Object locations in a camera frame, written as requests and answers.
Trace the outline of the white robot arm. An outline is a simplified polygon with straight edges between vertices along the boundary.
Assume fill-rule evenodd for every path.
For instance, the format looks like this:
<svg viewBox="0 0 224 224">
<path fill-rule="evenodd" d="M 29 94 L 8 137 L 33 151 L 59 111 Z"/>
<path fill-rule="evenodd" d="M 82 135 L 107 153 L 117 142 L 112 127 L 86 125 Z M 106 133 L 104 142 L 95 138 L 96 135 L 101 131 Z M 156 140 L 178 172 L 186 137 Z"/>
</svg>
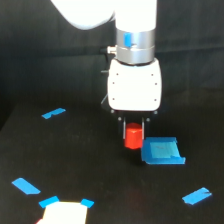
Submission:
<svg viewBox="0 0 224 224">
<path fill-rule="evenodd" d="M 73 27 L 88 31 L 114 25 L 115 44 L 106 48 L 113 59 L 104 100 L 117 114 L 122 131 L 130 112 L 141 115 L 147 129 L 149 114 L 161 103 L 162 77 L 155 57 L 157 0 L 50 0 Z"/>
</svg>

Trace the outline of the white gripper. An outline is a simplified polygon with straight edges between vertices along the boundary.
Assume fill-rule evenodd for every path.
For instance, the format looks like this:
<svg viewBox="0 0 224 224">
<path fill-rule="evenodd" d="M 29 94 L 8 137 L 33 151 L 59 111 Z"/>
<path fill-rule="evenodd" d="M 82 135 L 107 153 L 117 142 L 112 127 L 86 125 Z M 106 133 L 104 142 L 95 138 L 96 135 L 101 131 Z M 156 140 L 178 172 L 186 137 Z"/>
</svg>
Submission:
<svg viewBox="0 0 224 224">
<path fill-rule="evenodd" d="M 107 94 L 101 107 L 109 112 L 153 112 L 159 109 L 162 97 L 160 64 L 130 66 L 112 59 L 107 78 Z M 149 118 L 142 118 L 143 139 L 149 132 Z M 126 118 L 119 117 L 119 131 L 126 136 Z"/>
</svg>

